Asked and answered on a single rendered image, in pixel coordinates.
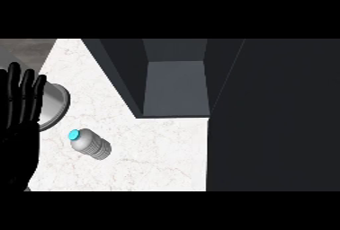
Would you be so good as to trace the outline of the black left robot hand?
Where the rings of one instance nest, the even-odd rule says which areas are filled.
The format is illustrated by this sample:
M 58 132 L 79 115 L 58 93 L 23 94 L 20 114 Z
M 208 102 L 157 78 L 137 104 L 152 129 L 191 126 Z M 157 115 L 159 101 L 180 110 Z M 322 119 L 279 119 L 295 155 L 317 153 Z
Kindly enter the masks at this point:
M 0 191 L 23 192 L 39 165 L 47 76 L 21 72 L 18 62 L 0 69 Z

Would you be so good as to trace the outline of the clear water bottle blue cap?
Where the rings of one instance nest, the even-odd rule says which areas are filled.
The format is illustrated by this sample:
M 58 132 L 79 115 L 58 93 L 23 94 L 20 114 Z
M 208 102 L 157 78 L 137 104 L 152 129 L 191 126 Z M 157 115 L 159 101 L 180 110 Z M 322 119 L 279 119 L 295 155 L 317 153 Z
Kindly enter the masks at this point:
M 104 160 L 112 154 L 112 143 L 89 129 L 75 129 L 70 132 L 73 149 L 97 160 Z

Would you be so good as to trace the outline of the dark grey cabinet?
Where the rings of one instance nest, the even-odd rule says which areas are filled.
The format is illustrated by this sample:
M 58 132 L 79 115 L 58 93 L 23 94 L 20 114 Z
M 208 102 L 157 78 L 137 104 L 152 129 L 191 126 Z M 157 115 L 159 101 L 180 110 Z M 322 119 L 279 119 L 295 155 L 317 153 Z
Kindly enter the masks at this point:
M 240 39 L 85 39 L 84 43 L 137 118 L 211 116 Z

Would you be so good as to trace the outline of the dark grey cabinet door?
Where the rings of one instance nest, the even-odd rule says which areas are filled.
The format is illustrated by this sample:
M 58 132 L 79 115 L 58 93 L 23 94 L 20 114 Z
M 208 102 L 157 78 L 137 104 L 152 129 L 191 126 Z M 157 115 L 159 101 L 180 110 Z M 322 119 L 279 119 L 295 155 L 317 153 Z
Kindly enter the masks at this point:
M 211 191 L 340 190 L 340 39 L 243 42 L 208 147 Z

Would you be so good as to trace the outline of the grey metal bowl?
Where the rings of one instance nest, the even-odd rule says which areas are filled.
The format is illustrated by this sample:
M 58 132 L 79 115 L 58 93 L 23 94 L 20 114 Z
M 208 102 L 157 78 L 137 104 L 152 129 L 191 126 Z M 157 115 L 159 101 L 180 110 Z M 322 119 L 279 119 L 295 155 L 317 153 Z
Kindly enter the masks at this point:
M 60 84 L 47 83 L 44 108 L 41 114 L 41 131 L 51 129 L 64 118 L 72 105 L 72 94 Z

